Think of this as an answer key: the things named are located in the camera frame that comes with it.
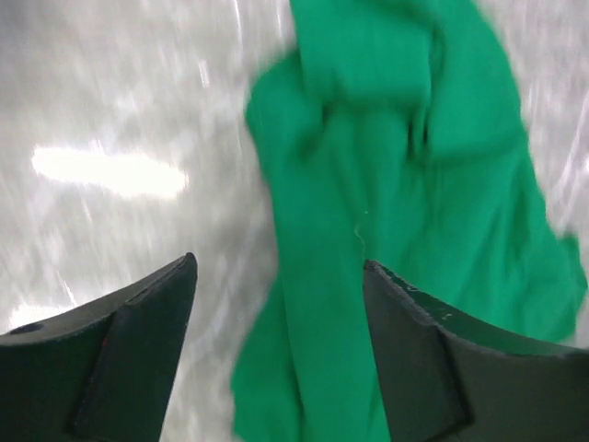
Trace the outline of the green t-shirt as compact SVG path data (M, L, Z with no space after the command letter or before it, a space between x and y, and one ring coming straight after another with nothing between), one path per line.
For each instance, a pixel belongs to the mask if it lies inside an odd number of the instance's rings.
M570 337L587 290L547 220L506 53L470 1L294 1L251 90L277 278L238 357L245 441L384 441L364 262L511 332Z

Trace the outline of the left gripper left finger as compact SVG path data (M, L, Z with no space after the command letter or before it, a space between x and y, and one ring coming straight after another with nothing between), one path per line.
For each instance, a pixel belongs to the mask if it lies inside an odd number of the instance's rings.
M4 441L157 441L197 283L187 253L1 336Z

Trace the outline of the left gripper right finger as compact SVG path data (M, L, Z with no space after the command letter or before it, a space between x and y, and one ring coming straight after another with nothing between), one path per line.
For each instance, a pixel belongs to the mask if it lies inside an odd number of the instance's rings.
M584 441L588 353L506 331L364 266L364 303L394 441Z

